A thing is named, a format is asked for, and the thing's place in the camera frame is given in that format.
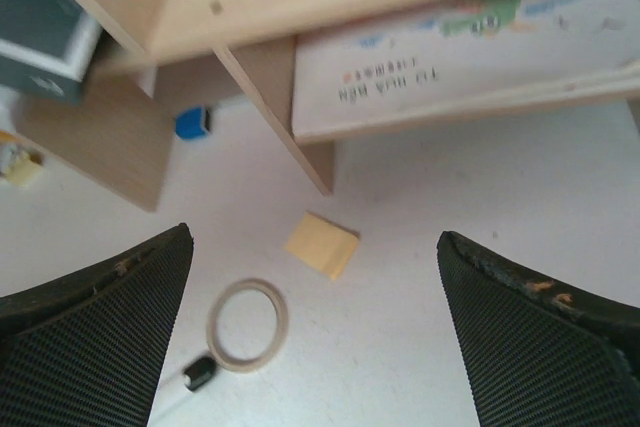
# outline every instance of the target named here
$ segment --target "book cover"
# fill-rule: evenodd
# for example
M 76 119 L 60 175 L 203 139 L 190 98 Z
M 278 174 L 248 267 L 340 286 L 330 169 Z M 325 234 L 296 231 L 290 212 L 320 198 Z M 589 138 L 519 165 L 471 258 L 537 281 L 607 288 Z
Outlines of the book cover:
M 640 60 L 639 6 L 453 0 L 300 36 L 293 132 L 388 124 L 447 106 L 520 98 L 529 87 L 569 95 L 574 81 L 617 79 Z
M 0 83 L 78 101 L 102 29 L 74 0 L 0 0 Z

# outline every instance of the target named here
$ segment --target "wooden ring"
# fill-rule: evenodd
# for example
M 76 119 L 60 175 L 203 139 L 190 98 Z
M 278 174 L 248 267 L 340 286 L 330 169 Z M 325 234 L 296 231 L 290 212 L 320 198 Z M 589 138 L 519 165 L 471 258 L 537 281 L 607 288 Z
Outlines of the wooden ring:
M 257 290 L 262 292 L 273 304 L 276 311 L 276 332 L 269 346 L 254 359 L 238 359 L 228 354 L 222 347 L 218 332 L 218 318 L 227 301 L 238 292 Z M 263 367 L 278 353 L 289 330 L 289 313 L 282 294 L 272 284 L 261 279 L 246 279 L 231 284 L 220 295 L 209 314 L 207 323 L 207 344 L 211 355 L 223 368 L 232 372 L 253 372 Z

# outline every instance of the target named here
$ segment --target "dark green book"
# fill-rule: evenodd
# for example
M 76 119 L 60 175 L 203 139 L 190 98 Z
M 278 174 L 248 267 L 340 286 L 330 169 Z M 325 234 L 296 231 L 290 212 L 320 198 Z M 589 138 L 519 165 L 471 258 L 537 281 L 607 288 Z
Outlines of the dark green book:
M 74 0 L 0 0 L 0 83 L 79 101 L 102 32 Z

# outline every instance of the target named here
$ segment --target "sticky note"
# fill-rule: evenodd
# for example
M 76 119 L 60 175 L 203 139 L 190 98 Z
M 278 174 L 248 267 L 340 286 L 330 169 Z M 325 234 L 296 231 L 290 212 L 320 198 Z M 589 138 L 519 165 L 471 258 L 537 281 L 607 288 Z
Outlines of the sticky note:
M 353 232 L 307 212 L 284 248 L 308 266 L 336 280 L 359 242 Z

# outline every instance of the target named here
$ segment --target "black mesh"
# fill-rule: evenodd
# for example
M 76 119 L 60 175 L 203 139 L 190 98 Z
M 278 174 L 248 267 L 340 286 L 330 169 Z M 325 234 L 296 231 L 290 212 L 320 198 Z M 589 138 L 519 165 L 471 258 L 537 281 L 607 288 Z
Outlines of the black mesh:
M 577 325 L 569 297 L 538 296 L 555 282 L 520 283 L 517 264 L 477 244 L 463 255 L 470 244 L 443 234 L 438 263 L 481 425 L 640 426 L 640 383 L 625 353 Z
M 0 425 L 146 425 L 192 253 L 187 227 L 174 228 L 101 263 L 117 279 L 95 295 L 5 338 Z

